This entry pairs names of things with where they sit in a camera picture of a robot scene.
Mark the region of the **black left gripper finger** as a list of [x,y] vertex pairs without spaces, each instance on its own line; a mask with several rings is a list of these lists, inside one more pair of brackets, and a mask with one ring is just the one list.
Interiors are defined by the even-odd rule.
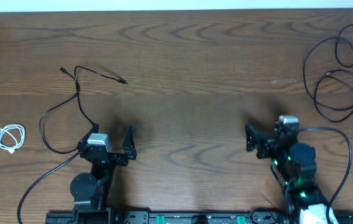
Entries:
[[84,135],[84,137],[81,138],[81,140],[77,144],[77,148],[83,148],[85,145],[88,144],[88,138],[95,133],[98,133],[99,130],[99,124],[95,123],[92,128],[89,130],[89,132]]
[[126,131],[126,135],[122,144],[122,148],[125,152],[125,156],[129,160],[136,160],[136,156],[137,156],[133,134],[134,134],[134,128],[132,126],[129,126]]

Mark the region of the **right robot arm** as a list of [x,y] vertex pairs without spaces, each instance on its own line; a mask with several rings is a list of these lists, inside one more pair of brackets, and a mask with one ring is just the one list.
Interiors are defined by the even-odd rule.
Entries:
[[252,124],[245,125],[247,151],[258,159],[271,159],[271,171],[282,187],[290,223],[337,223],[316,183],[316,150],[299,143],[299,124],[277,122],[275,134],[265,135]]

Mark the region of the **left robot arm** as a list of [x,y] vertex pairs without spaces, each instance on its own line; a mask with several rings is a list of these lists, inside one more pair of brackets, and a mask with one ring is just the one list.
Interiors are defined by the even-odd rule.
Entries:
[[82,159],[92,164],[89,173],[78,174],[70,184],[74,197],[73,223],[123,223],[121,212],[107,207],[107,198],[118,166],[127,166],[137,156],[133,139],[134,129],[129,126],[122,143],[122,153],[112,152],[107,134],[99,132],[94,124],[78,142]]

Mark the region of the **clear tape piece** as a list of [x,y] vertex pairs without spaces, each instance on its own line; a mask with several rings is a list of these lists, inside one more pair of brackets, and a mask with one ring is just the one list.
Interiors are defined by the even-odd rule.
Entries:
[[272,80],[271,83],[274,85],[284,85],[284,84],[294,84],[297,83],[298,81],[295,80],[294,78],[287,78],[287,79],[278,79],[278,80]]

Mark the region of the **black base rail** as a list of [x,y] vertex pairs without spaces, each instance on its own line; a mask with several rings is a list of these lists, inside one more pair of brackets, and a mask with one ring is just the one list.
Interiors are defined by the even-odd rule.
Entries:
[[277,211],[256,209],[252,212],[147,212],[147,211],[120,211],[108,208],[99,212],[54,212],[47,213],[45,224],[253,224],[253,223],[297,223],[293,217]]

